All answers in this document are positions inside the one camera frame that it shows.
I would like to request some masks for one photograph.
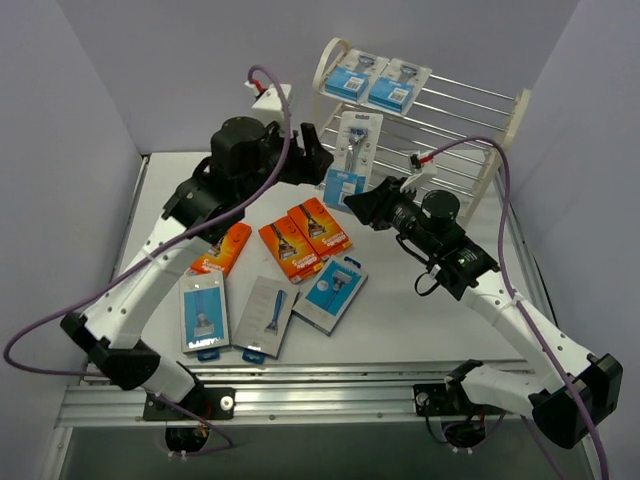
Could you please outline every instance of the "screw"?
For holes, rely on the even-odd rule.
[[[231,410],[233,408],[233,398],[229,396],[222,397],[220,399],[220,408],[225,412]]]
[[[429,403],[429,395],[426,392],[420,392],[416,395],[416,405],[424,407],[427,403]]]

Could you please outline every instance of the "work surface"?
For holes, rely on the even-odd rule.
[[[151,156],[134,210],[122,265],[128,265],[147,239],[162,206],[176,186],[191,176],[205,153],[161,153]],[[285,276],[258,235],[258,229],[280,218],[293,205],[322,192],[308,185],[278,184],[247,209],[243,222],[253,233],[226,281],[228,316],[233,332],[258,275],[284,280]],[[331,337],[293,317],[280,358],[268,363],[389,364],[406,362],[458,362],[519,360],[518,353],[475,312],[457,303],[443,289],[427,297],[413,290],[424,268],[404,253],[394,233],[374,232],[350,214],[331,214],[353,241],[348,254],[362,263],[369,280],[347,310]],[[500,202],[490,188],[475,213],[468,235],[496,257]],[[511,238],[505,237],[505,256],[515,286],[526,292]],[[428,286],[430,280],[423,279]],[[184,355],[180,346],[180,306],[177,286],[158,306],[142,338],[161,355],[188,366],[247,365],[238,349],[223,350],[220,360],[201,364]]]

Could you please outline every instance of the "orange package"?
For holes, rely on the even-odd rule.
[[[347,234],[317,198],[310,198],[287,213],[322,260],[351,246]]]
[[[292,283],[299,283],[322,269],[322,260],[289,217],[265,225],[259,233]]]
[[[249,225],[234,224],[207,253],[193,262],[191,270],[199,274],[220,270],[226,277],[250,236],[251,227]]]

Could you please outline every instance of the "white wall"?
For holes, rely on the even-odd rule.
[[[601,432],[637,478],[640,415],[640,4],[582,0],[533,90],[512,150],[515,208],[558,319],[625,372]]]
[[[296,85],[294,121],[311,121],[312,75],[334,36],[516,94],[533,85],[577,3],[58,1],[142,152],[208,149],[224,120],[248,113],[242,83],[254,63]]]
[[[140,157],[55,2],[0,2],[0,343],[106,281]],[[78,368],[57,324],[18,359]],[[0,361],[0,477],[35,478],[66,378]]]

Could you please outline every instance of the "rack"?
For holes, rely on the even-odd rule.
[[[321,87],[349,50],[351,45],[347,40],[334,38],[322,54],[313,80],[314,121],[320,132],[320,141],[332,151],[335,150],[340,119],[345,111],[383,114],[370,187],[377,186],[387,175],[410,175],[408,157],[418,150],[433,150],[470,135],[491,137],[505,150],[511,146],[529,103],[530,90],[523,89],[513,97],[433,74],[409,110],[412,116],[396,115],[342,101],[322,121],[321,99],[329,97],[323,95]],[[335,58],[329,63],[332,55]],[[458,222],[462,226],[468,224],[501,164],[495,149],[484,142],[467,142],[464,147],[466,150],[477,150],[478,155],[455,150],[440,155],[436,162],[437,177],[421,188],[416,198],[416,203],[420,204],[424,194],[430,190],[452,192],[460,200]]]

